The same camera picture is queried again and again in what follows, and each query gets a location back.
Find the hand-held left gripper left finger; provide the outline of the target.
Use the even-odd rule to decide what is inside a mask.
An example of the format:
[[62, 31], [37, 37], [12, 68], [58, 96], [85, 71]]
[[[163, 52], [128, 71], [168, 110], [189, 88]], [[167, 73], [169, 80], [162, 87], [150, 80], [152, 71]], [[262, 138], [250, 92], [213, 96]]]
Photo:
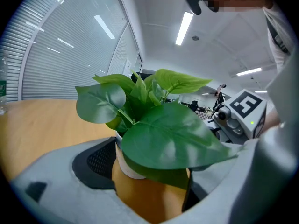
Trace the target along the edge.
[[116, 194], [115, 137], [48, 152], [11, 181], [40, 224], [148, 224]]

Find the person's right forearm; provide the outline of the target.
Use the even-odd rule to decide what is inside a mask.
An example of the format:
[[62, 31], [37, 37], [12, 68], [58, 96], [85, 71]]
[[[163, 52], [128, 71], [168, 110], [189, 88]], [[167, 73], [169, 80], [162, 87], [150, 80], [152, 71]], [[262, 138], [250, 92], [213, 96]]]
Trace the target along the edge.
[[266, 132], [271, 127], [277, 126], [281, 123], [280, 118], [278, 116], [278, 112], [276, 108], [272, 108], [272, 110], [266, 115], [264, 126], [260, 132], [260, 135]]

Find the person's white shirt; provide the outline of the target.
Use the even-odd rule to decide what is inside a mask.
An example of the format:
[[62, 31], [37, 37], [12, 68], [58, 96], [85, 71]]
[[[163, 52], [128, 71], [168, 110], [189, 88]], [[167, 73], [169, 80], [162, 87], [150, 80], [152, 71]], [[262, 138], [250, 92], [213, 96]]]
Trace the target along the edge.
[[277, 73], [280, 73], [299, 41], [286, 15], [276, 3], [268, 7], [263, 6], [263, 12], [267, 23], [269, 46]]

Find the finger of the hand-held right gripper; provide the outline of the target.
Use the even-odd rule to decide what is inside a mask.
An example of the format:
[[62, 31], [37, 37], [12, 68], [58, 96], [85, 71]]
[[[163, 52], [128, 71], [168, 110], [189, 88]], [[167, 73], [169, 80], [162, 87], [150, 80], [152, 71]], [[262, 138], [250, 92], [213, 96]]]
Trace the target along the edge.
[[221, 128], [214, 122], [213, 119], [206, 119], [203, 121], [206, 126], [210, 129], [210, 131], [214, 134], [214, 136], [218, 139], [221, 140]]

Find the clear plastic bottle green label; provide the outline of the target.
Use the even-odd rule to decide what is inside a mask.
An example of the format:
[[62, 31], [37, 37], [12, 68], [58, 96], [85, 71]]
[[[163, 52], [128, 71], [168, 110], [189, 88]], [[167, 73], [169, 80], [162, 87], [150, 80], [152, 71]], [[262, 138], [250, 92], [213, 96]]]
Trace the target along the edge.
[[7, 111], [7, 73], [8, 53], [5, 51], [0, 60], [0, 115]]

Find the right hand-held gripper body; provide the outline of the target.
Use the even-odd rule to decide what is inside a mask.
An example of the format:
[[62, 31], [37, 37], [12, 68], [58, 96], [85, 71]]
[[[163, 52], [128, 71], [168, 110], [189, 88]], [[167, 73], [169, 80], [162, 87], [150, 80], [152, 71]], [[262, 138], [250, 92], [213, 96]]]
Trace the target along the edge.
[[243, 89], [217, 107], [213, 121], [232, 143], [243, 145], [259, 136], [265, 124], [266, 108], [265, 99]]

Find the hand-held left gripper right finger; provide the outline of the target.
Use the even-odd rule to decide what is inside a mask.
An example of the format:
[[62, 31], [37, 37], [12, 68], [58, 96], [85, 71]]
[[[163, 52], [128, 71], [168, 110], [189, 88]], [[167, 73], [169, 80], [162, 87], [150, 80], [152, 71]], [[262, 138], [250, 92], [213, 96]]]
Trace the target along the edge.
[[299, 122], [247, 142], [235, 159], [191, 172], [199, 202], [163, 224], [299, 224]]

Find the green potted plant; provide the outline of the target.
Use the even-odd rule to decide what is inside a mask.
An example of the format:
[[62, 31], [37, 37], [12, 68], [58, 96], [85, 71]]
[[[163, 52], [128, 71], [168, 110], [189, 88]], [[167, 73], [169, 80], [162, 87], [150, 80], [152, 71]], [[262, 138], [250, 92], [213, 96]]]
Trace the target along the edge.
[[186, 105], [167, 101], [171, 94], [198, 91], [208, 79], [167, 69], [145, 78], [134, 72], [94, 79], [94, 85], [75, 88], [77, 114], [115, 130], [124, 163], [142, 178], [186, 189], [187, 169], [235, 158], [242, 150], [220, 142]]

